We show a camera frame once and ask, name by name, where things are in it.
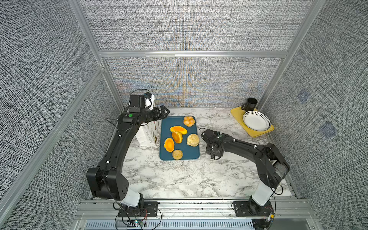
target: blue tray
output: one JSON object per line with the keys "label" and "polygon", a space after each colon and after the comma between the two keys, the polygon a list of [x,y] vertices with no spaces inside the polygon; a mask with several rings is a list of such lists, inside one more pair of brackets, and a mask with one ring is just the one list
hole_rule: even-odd
{"label": "blue tray", "polygon": [[166,151],[165,147],[163,146],[165,144],[165,140],[167,138],[173,138],[171,136],[170,128],[173,126],[182,126],[184,127],[188,133],[183,135],[183,141],[178,144],[174,141],[175,148],[174,150],[181,150],[183,151],[183,157],[181,160],[190,160],[190,159],[197,159],[199,157],[199,145],[196,147],[187,145],[187,137],[190,134],[197,134],[197,123],[194,123],[192,127],[187,127],[185,124],[183,124],[185,116],[170,116],[162,120],[161,125],[161,141],[160,141],[160,158],[161,160],[175,160],[173,158],[173,153]]}

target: white plate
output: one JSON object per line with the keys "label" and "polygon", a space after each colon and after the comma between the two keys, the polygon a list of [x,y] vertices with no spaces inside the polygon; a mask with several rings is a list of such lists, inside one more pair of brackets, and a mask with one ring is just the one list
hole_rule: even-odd
{"label": "white plate", "polygon": [[256,131],[266,131],[271,127],[270,119],[258,111],[248,111],[243,115],[244,123]]}

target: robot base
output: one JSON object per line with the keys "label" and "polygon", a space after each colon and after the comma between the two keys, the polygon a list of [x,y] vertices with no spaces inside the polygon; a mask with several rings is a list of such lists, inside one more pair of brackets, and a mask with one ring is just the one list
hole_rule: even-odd
{"label": "robot base", "polygon": [[[143,195],[140,193],[139,203],[137,207],[130,207],[126,205],[122,205],[125,212],[129,213],[129,217],[145,217],[147,214],[147,217],[156,217],[157,216],[157,207],[158,202],[144,202]],[[121,209],[119,209],[118,216],[121,217],[127,217],[127,214]]]}
{"label": "robot base", "polygon": [[252,197],[249,197],[247,202],[234,201],[232,204],[236,216],[269,216],[271,214],[272,207],[271,202],[267,201],[264,206],[259,206],[253,201]]}

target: mounting plate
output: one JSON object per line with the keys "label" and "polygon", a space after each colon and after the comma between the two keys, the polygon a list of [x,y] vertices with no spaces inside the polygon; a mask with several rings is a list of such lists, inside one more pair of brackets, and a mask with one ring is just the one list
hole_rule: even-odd
{"label": "mounting plate", "polygon": [[[234,201],[232,207],[235,210],[236,216],[255,216],[250,212],[249,202],[247,201]],[[271,202],[268,201],[264,206],[259,207],[258,215],[256,216],[269,216],[271,213],[271,209],[268,207],[272,207]]]}
{"label": "mounting plate", "polygon": [[[129,214],[134,214],[136,217],[145,217],[146,216],[145,209],[147,209],[147,217],[156,217],[157,208],[158,208],[158,202],[144,202],[143,208],[141,209],[137,209],[135,207],[129,207],[129,208],[127,207],[125,210]],[[121,215],[123,215],[123,217],[127,217],[127,214],[125,212],[122,213],[121,209],[119,209],[118,216],[121,217]]]}

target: vent grille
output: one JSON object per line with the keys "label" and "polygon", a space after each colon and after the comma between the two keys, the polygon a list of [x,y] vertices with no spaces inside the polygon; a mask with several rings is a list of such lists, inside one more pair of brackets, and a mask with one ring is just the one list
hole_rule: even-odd
{"label": "vent grille", "polygon": [[[145,228],[152,229],[160,220],[148,220]],[[121,221],[116,222],[118,229],[127,229]],[[85,230],[114,230],[114,220],[89,220]],[[128,229],[141,229],[140,227],[128,227]],[[156,229],[253,229],[251,219],[232,220],[162,220]]]}

